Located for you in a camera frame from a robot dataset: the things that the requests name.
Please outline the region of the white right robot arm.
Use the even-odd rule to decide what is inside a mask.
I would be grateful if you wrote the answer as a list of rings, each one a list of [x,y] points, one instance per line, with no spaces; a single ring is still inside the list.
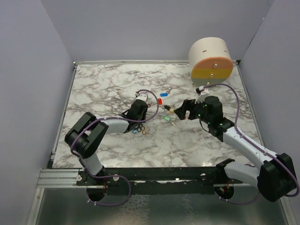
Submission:
[[[217,165],[216,180],[226,183],[239,180],[258,189],[268,201],[275,202],[283,196],[297,196],[300,186],[296,178],[291,157],[279,155],[250,139],[232,121],[223,116],[223,106],[216,96],[208,96],[202,102],[184,100],[175,114],[180,120],[198,119],[208,125],[208,132],[221,142],[239,151],[253,166],[227,159]]]

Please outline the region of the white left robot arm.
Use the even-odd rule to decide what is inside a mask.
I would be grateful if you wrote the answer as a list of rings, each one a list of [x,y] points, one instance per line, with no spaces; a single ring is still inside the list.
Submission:
[[[106,134],[128,133],[137,126],[137,121],[146,119],[148,106],[145,99],[137,98],[130,109],[120,115],[121,119],[98,121],[96,116],[86,112],[65,135],[65,143],[78,155],[84,167],[89,171],[87,179],[93,185],[103,181],[100,163],[96,151]]]

